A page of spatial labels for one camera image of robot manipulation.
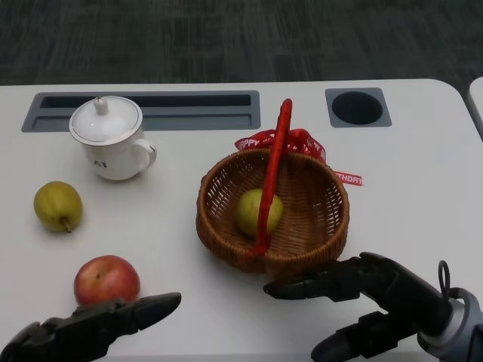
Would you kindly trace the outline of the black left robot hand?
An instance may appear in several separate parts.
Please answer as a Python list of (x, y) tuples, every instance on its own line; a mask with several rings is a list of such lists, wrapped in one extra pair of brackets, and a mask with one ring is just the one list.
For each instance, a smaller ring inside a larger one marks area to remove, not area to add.
[(50, 318), (23, 328), (2, 350), (2, 361), (94, 361), (117, 338), (162, 321), (180, 305), (180, 293), (79, 306), (67, 318)]

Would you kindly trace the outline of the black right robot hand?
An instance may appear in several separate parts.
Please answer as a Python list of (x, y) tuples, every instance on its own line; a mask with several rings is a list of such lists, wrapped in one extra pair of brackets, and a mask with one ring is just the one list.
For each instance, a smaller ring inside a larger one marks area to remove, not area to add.
[(440, 336), (453, 314), (448, 296), (394, 260), (368, 252), (326, 262), (285, 281), (272, 281), (263, 290), (283, 300), (328, 297), (342, 302), (365, 295), (382, 309), (320, 342), (311, 353), (314, 361), (370, 358), (416, 333)]

